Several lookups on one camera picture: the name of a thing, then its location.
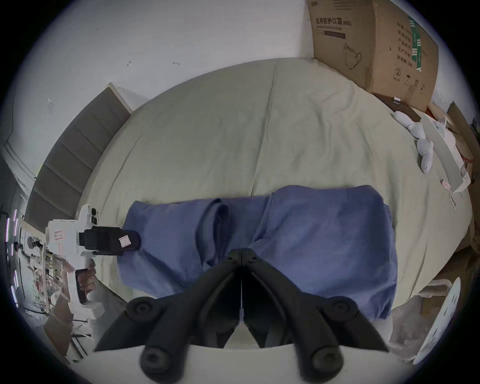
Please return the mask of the person's left hand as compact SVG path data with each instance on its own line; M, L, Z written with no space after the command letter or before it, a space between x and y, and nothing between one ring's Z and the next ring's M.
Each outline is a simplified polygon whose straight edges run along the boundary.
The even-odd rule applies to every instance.
M77 282L80 290L85 294L96 289L97 276L95 267L95 262L91 259L87 269L78 273Z

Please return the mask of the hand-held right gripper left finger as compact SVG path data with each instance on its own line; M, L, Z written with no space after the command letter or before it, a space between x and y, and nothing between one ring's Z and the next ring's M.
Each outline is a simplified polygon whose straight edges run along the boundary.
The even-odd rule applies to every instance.
M179 380L190 344L224 348L242 314L242 250L179 294L138 297L105 331L95 351L143 346L139 365L151 380Z

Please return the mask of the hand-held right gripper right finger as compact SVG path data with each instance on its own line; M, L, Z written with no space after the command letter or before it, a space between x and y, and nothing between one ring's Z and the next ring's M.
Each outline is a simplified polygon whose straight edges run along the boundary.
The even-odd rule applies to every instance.
M305 293L253 250L243 250L243 322L260 348L293 344L305 381L335 378L340 346L388 352L355 301Z

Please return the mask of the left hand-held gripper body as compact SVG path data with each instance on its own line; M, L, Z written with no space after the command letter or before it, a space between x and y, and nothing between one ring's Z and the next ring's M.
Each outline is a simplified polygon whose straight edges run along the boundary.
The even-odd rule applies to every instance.
M65 260L72 268L67 272L66 281L69 309L75 318L98 319L104 314L102 304L89 300L78 281L78 275L88 269L94 256L93 251L81 243L81 239L85 237L85 231L96 225L96 209L85 204L81 207L77 219L51 220L45 230L48 250Z

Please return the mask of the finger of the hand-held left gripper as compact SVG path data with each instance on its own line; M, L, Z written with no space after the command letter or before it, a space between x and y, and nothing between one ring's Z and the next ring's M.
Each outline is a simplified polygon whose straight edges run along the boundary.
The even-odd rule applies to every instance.
M141 247L141 237L134 230L112 226L93 226L85 230L85 249L92 255L123 255Z

